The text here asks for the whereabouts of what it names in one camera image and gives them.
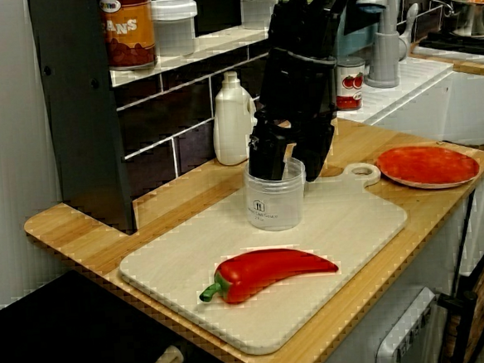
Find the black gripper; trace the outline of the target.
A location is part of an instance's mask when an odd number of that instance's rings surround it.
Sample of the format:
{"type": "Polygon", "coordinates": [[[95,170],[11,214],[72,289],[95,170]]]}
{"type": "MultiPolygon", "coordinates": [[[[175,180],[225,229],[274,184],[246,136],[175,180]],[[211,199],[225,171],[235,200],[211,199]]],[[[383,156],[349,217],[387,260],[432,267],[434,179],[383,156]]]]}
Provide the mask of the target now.
{"type": "Polygon", "coordinates": [[[336,58],[268,60],[256,124],[249,136],[249,174],[282,180],[286,147],[306,135],[302,161],[306,180],[315,181],[329,153],[335,116],[336,58]]]}

